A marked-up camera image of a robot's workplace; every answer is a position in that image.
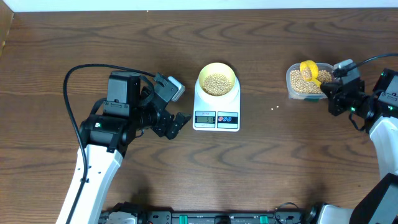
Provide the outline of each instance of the digital kitchen scale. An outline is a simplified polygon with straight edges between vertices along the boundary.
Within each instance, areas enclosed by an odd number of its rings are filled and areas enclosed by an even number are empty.
[[[207,94],[202,84],[211,74],[223,74],[229,78],[232,89],[222,96]],[[198,131],[239,131],[241,126],[241,85],[233,70],[223,63],[211,63],[204,67],[195,84],[193,105],[195,120],[192,126]]]

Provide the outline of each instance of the clear plastic container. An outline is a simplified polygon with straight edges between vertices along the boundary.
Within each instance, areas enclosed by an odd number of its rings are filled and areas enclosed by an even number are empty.
[[[333,66],[327,64],[327,63],[317,63],[318,69],[319,70],[326,70],[330,73],[331,79],[334,80],[333,77]],[[300,70],[300,64],[294,64],[290,66],[290,68],[286,72],[286,84],[287,84],[287,91],[289,92],[289,98],[290,99],[297,99],[297,100],[305,100],[305,99],[310,99],[310,100],[319,100],[319,99],[325,99],[327,98],[325,94],[311,94],[311,93],[297,93],[296,91],[293,90],[292,83],[290,81],[290,72],[292,70]]]

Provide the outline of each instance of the wooden table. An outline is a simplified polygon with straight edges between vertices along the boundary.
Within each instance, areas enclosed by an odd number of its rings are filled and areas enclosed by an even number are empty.
[[[83,63],[172,75],[187,88],[169,104],[173,113],[193,111],[195,80],[208,63],[231,64],[242,88],[238,133],[194,131],[189,122],[173,141],[152,131],[133,141],[104,208],[353,208],[379,181],[369,136],[348,114],[330,115],[327,100],[290,100],[285,73],[306,59],[397,52],[397,30],[398,9],[17,13],[0,58],[0,222],[57,219],[78,148],[62,82]],[[396,58],[361,68],[368,93],[384,67],[398,70]],[[110,71],[71,77],[78,124],[106,96]]]

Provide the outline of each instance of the white wall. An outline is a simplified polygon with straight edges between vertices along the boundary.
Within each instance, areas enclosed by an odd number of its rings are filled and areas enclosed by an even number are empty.
[[[14,12],[398,7],[398,0],[3,0],[3,1]]]

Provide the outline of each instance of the yellow scoop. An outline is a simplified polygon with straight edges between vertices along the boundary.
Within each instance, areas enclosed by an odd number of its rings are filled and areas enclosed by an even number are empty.
[[[308,68],[311,71],[311,75],[306,75],[306,73],[305,73],[305,70],[308,70]],[[321,86],[321,82],[317,80],[319,69],[314,61],[306,60],[306,61],[300,63],[300,72],[305,81],[313,82],[313,83],[317,84],[318,87]]]

